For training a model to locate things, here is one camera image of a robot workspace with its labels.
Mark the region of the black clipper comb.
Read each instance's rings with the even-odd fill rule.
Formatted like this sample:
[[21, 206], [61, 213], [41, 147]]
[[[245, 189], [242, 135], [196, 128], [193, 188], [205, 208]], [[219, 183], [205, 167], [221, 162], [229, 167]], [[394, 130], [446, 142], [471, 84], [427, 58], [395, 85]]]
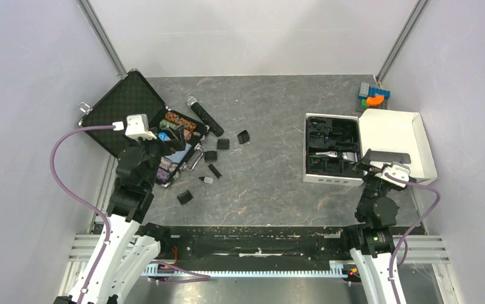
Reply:
[[181, 205], [185, 205], [193, 199], [193, 195], [189, 190], [186, 190], [179, 195], [177, 195], [177, 200]]
[[216, 144], [217, 150], [229, 150], [230, 149], [230, 140], [227, 138], [220, 138], [217, 140]]
[[245, 144], [250, 141], [250, 134], [248, 130], [243, 130], [237, 134], [237, 140], [239, 144]]
[[217, 151], [205, 151], [204, 160], [206, 163], [213, 163], [217, 161]]

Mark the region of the white clipper kit box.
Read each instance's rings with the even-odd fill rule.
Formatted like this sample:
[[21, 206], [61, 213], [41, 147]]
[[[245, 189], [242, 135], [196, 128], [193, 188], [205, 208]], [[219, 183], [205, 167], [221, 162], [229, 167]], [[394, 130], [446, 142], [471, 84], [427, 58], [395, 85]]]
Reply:
[[306, 113], [304, 135], [309, 135], [310, 118], [336, 118], [354, 122], [361, 143], [360, 156], [368, 149], [373, 152], [406, 154], [410, 160], [405, 163], [410, 168], [410, 177], [423, 185], [437, 179], [429, 140], [422, 116], [418, 112], [368, 109], [360, 117]]

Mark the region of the small oil bottle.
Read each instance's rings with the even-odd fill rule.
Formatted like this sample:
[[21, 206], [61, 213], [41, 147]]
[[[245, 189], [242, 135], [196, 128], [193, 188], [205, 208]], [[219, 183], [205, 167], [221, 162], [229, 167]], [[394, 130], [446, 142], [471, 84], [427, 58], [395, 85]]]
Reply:
[[214, 179], [211, 178], [211, 177], [204, 177], [204, 176], [201, 176], [198, 178], [200, 181], [206, 183], [206, 184], [213, 184], [214, 183]]

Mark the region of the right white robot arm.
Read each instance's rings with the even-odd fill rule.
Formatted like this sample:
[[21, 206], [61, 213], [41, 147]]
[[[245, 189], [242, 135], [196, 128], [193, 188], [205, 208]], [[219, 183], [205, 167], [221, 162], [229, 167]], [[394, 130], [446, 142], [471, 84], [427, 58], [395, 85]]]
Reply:
[[354, 166], [366, 172], [365, 188], [354, 213], [358, 224], [346, 228], [339, 248], [354, 260], [368, 303], [405, 303], [391, 231], [399, 207], [388, 193], [404, 190], [410, 171], [396, 161], [379, 168], [371, 164], [372, 155], [369, 149]]

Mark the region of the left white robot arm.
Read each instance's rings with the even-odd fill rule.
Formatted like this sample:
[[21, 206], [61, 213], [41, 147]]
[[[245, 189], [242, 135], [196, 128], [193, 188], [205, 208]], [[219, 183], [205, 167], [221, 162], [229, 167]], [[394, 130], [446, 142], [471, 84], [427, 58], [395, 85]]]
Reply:
[[56, 183], [73, 199], [90, 208], [103, 221], [101, 236], [86, 268], [66, 296], [55, 303], [122, 303], [141, 272], [156, 257], [165, 258], [172, 251], [172, 240], [166, 228], [144, 224], [143, 218], [154, 198], [161, 160], [186, 147], [184, 129], [149, 129], [138, 123], [127, 127], [122, 122], [92, 126], [91, 130], [124, 130], [126, 137], [137, 142], [119, 154], [116, 178], [106, 212], [73, 193], [59, 178], [55, 169], [58, 148], [73, 130], [53, 146], [49, 166]]

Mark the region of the silver hair clipper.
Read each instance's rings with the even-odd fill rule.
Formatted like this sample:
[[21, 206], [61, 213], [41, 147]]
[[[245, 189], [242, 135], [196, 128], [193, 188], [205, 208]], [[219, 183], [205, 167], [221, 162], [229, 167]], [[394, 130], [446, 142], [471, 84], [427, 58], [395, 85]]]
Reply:
[[358, 155], [354, 152], [324, 151], [324, 152], [314, 153], [313, 157], [329, 157], [329, 158], [336, 158], [339, 160], [345, 160], [351, 163], [358, 162]]

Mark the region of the blue card deck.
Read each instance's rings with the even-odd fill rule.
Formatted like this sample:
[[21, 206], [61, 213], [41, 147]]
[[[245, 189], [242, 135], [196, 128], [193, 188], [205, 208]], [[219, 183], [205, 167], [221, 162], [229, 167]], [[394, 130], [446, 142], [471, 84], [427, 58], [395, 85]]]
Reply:
[[186, 144], [183, 151], [177, 151], [169, 156], [166, 156], [165, 158], [168, 159], [171, 163], [181, 163], [190, 150], [191, 145]]

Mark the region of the purple chip stack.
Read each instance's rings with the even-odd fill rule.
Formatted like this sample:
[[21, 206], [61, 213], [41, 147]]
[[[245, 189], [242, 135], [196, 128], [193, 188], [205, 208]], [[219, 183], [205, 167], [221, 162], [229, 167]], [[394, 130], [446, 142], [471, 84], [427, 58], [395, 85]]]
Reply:
[[162, 170], [172, 173], [179, 167], [179, 163], [176, 161], [172, 161], [167, 157], [161, 157], [159, 168]]

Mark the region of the green chip stack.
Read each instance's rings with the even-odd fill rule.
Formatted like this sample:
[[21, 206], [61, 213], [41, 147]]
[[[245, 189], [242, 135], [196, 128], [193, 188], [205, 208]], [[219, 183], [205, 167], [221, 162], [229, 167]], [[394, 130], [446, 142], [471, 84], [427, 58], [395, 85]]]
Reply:
[[[178, 125], [172, 123], [172, 122], [169, 122], [167, 120], [161, 120], [160, 123], [159, 123], [159, 127], [161, 129], [176, 129], [178, 127]], [[188, 130], [184, 130], [184, 138], [186, 141], [189, 141], [191, 139], [191, 132], [188, 131]]]

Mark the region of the orange brown chip stack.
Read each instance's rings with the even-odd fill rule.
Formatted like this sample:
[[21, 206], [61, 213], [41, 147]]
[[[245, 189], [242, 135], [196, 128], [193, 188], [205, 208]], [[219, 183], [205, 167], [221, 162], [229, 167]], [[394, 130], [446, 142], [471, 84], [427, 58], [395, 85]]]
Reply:
[[192, 122], [181, 115], [174, 113], [172, 111], [168, 111], [165, 114], [165, 119], [168, 122], [171, 122], [176, 125], [182, 125], [185, 130], [193, 132], [197, 128], [197, 124], [195, 122]]

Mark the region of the black microphone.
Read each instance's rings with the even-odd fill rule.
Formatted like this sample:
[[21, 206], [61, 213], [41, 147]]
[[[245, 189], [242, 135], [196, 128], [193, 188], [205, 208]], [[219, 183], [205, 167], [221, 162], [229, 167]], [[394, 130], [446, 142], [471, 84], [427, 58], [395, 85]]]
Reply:
[[210, 131], [216, 136], [221, 137], [224, 134], [224, 129], [218, 122], [209, 114], [208, 111], [197, 101], [193, 96], [188, 96], [186, 105], [191, 109], [201, 121], [209, 126]]

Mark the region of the grey toy brick baseplate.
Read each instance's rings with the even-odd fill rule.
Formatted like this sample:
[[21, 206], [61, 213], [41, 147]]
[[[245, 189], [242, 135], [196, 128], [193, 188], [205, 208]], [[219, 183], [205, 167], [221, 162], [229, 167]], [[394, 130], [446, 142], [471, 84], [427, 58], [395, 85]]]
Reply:
[[381, 105], [369, 107], [367, 109], [360, 108], [360, 101], [361, 99], [357, 99], [355, 101], [355, 111], [358, 112], [360, 115], [364, 113], [366, 110], [387, 110], [388, 109], [388, 99], [386, 99]]

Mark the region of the blue toy brick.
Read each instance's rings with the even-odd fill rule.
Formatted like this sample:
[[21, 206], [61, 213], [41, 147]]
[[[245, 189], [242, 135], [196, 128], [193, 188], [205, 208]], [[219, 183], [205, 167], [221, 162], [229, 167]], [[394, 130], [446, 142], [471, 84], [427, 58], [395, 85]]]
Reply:
[[368, 97], [373, 98], [375, 96], [383, 96], [384, 99], [389, 99], [391, 96], [391, 92], [376, 87], [370, 87], [368, 90]]

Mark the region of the grey toy brick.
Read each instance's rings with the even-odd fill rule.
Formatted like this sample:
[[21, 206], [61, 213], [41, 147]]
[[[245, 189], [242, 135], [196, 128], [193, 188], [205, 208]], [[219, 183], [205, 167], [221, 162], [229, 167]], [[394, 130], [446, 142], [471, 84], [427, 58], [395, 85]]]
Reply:
[[359, 87], [358, 98], [366, 99], [369, 95], [369, 90], [370, 90], [370, 84], [367, 82], [362, 82]]

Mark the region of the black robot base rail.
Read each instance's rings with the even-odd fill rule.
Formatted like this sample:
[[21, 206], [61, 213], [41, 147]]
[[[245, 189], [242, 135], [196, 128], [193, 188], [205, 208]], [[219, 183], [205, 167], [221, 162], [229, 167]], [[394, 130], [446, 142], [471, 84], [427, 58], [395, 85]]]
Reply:
[[170, 226], [161, 238], [163, 260], [206, 262], [213, 258], [312, 258], [345, 260], [340, 226]]

